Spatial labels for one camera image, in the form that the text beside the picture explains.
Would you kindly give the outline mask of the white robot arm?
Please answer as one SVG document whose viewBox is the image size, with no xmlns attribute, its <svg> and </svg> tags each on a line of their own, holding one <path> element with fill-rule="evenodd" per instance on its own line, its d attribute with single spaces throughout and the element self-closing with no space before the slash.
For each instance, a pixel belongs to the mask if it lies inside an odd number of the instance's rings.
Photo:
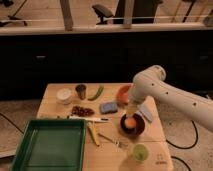
<svg viewBox="0 0 213 171">
<path fill-rule="evenodd" d="M 213 100 L 173 87 L 164 82 L 165 78 L 166 72 L 159 65 L 137 73 L 129 90 L 129 100 L 141 103 L 145 95 L 150 95 L 174 106 L 213 132 Z"/>
</svg>

